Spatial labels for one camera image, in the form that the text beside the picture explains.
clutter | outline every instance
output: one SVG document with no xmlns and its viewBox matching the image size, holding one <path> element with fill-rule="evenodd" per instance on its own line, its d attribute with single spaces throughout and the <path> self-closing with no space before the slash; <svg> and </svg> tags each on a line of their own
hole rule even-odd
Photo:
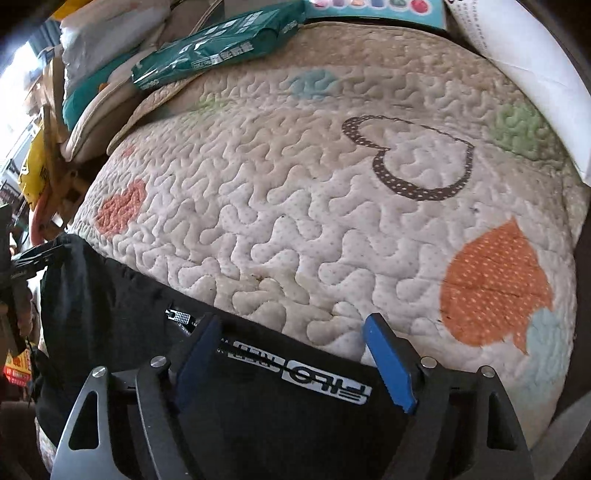
<svg viewBox="0 0 591 480">
<path fill-rule="evenodd" d="M 54 56 L 43 68 L 39 78 L 31 85 L 25 100 L 29 116 L 41 113 L 41 106 L 50 107 L 50 121 L 58 143 L 68 139 L 68 129 L 61 115 L 64 98 L 64 64 L 61 61 L 61 46 L 54 49 Z"/>
<path fill-rule="evenodd" d="M 90 0 L 67 0 L 60 8 L 53 12 L 52 17 L 59 21 L 64 20 L 68 15 L 71 15 L 89 2 Z"/>
<path fill-rule="evenodd" d="M 229 19 L 152 53 L 134 67 L 133 82 L 150 89 L 214 65 L 267 55 L 289 40 L 304 19 L 301 0 Z"/>
<path fill-rule="evenodd" d="M 49 107 L 43 106 L 43 118 L 48 118 Z M 53 140 L 51 127 L 44 122 L 43 150 L 47 180 L 33 211 L 30 225 L 31 243 L 40 245 L 61 233 L 74 218 L 84 200 L 89 184 L 68 167 Z"/>
<path fill-rule="evenodd" d="M 185 0 L 175 7 L 158 38 L 158 47 L 195 33 L 195 26 L 204 17 L 208 8 L 209 2 L 207 0 Z"/>
<path fill-rule="evenodd" d="M 163 0 L 93 0 L 62 20 L 60 27 L 81 31 L 88 25 L 105 22 L 133 10 L 169 5 Z"/>
<path fill-rule="evenodd" d="M 35 209 L 47 181 L 43 136 L 43 127 L 41 127 L 31 142 L 29 153 L 18 177 L 18 186 L 31 210 Z"/>
<path fill-rule="evenodd" d="M 26 387 L 31 380 L 31 357 L 29 350 L 25 350 L 15 358 L 9 353 L 4 364 L 4 375 L 13 385 Z"/>
<path fill-rule="evenodd" d="M 110 83 L 86 107 L 68 141 L 61 145 L 66 162 L 85 163 L 106 152 L 144 95 L 129 79 Z"/>
</svg>

colorful box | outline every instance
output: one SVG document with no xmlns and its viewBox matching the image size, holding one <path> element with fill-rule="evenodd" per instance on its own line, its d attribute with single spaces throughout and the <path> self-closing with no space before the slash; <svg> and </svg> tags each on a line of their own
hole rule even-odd
<svg viewBox="0 0 591 480">
<path fill-rule="evenodd" d="M 25 350 L 16 358 L 12 358 L 9 353 L 6 358 L 6 364 L 4 365 L 4 375 L 11 384 L 26 387 L 27 382 L 31 380 L 31 357 L 29 350 Z"/>
<path fill-rule="evenodd" d="M 445 29 L 443 0 L 307 0 L 306 17 L 391 18 Z"/>
</svg>

label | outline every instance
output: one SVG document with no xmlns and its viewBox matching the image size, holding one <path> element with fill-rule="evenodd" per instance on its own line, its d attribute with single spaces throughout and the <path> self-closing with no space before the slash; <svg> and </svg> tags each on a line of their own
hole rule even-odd
<svg viewBox="0 0 591 480">
<path fill-rule="evenodd" d="M 470 40 L 470 43 L 485 57 L 491 55 L 486 38 L 480 26 L 478 14 L 478 0 L 446 0 L 453 16 L 460 25 L 460 29 Z"/>
<path fill-rule="evenodd" d="M 370 386 L 363 385 L 350 378 L 320 370 L 297 360 L 289 360 L 285 364 L 284 358 L 242 342 L 234 341 L 232 345 L 240 350 L 249 352 L 251 355 L 261 357 L 261 360 L 255 360 L 236 353 L 227 353 L 229 358 L 263 367 L 275 373 L 282 372 L 282 380 L 308 390 L 313 390 L 357 405 L 366 403 L 371 395 L 372 388 Z"/>
<path fill-rule="evenodd" d="M 228 357 L 233 358 L 235 360 L 240 360 L 241 362 L 246 362 L 247 364 L 257 365 L 259 367 L 266 368 L 267 370 L 271 370 L 272 372 L 275 372 L 275 373 L 279 373 L 281 371 L 281 368 L 277 367 L 276 365 L 270 364 L 268 362 L 269 360 L 271 362 L 273 362 L 275 364 L 279 364 L 281 366 L 285 365 L 284 358 L 281 358 L 280 356 L 273 355 L 272 353 L 269 353 L 269 352 L 265 352 L 264 350 L 260 350 L 256 347 L 251 346 L 251 345 L 247 345 L 245 343 L 236 341 L 233 343 L 233 346 L 239 348 L 240 350 L 245 350 L 249 353 L 252 353 L 256 356 L 261 357 L 261 360 L 253 360 L 252 358 L 248 358 L 246 356 L 240 356 L 235 353 L 229 353 Z"/>
<path fill-rule="evenodd" d="M 10 353 L 7 355 L 4 365 L 6 379 L 19 387 L 26 387 L 31 380 L 31 357 L 29 350 L 25 350 L 19 356 L 13 358 Z"/>
</svg>

polka dots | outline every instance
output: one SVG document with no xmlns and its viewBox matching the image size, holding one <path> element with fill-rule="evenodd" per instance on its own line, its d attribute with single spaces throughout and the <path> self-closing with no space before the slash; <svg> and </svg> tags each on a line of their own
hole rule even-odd
<svg viewBox="0 0 591 480">
<path fill-rule="evenodd" d="M 460 190 L 462 190 L 462 188 L 464 188 L 466 186 L 466 183 L 468 183 L 468 180 L 470 179 L 470 176 L 472 175 L 474 145 L 472 145 L 471 143 L 469 143 L 465 140 L 462 140 L 461 138 L 456 138 L 456 137 L 451 136 L 448 133 L 437 130 L 436 128 L 428 127 L 427 125 L 420 125 L 421 127 L 426 128 L 428 130 L 432 130 L 432 131 L 437 132 L 439 134 L 453 138 L 454 140 L 461 142 L 467 146 L 464 175 L 462 175 L 462 177 L 458 181 L 456 181 L 455 183 L 453 183 L 452 185 L 450 185 L 448 187 L 443 187 L 440 189 L 424 189 L 424 188 L 418 187 L 414 183 L 399 179 L 398 177 L 394 177 L 388 171 L 388 169 L 386 168 L 386 165 L 384 164 L 384 156 L 386 155 L 386 152 L 389 151 L 390 149 L 387 147 L 382 147 L 380 145 L 377 145 L 377 144 L 373 143 L 372 141 L 368 140 L 367 138 L 365 138 L 363 135 L 361 135 L 361 133 L 359 132 L 359 126 L 363 122 L 365 122 L 367 120 L 372 120 L 372 119 L 393 120 L 393 121 L 404 122 L 408 125 L 415 125 L 415 124 L 412 122 L 409 122 L 407 120 L 403 120 L 401 118 L 390 118 L 390 117 L 383 116 L 383 115 L 362 115 L 362 116 L 354 116 L 352 118 L 345 120 L 345 122 L 343 123 L 343 126 L 342 126 L 343 133 L 345 135 L 347 135 L 347 137 L 349 137 L 353 141 L 353 143 L 355 143 L 356 145 L 361 145 L 362 147 L 376 148 L 377 150 L 379 150 L 377 155 L 374 157 L 374 161 L 372 163 L 372 168 L 374 170 L 374 173 L 379 178 L 379 180 L 384 185 L 386 185 L 390 190 L 392 190 L 394 193 L 397 193 L 398 195 L 402 195 L 403 197 L 406 197 L 406 198 L 410 198 L 412 200 L 442 201 L 442 200 L 446 200 L 448 198 L 451 198 L 451 197 L 457 195 L 457 193 Z"/>
<path fill-rule="evenodd" d="M 530 317 L 543 307 L 552 309 L 552 290 L 515 219 L 465 245 L 441 285 L 441 319 L 471 346 L 512 335 L 527 353 Z"/>
</svg>

plastic wrap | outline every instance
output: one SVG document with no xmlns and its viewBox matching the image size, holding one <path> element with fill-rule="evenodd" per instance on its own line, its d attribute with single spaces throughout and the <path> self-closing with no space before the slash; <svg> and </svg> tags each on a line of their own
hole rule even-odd
<svg viewBox="0 0 591 480">
<path fill-rule="evenodd" d="M 291 38 L 304 18 L 302 0 L 231 18 L 143 59 L 133 68 L 134 84 L 150 89 L 215 65 L 261 57 Z"/>
</svg>

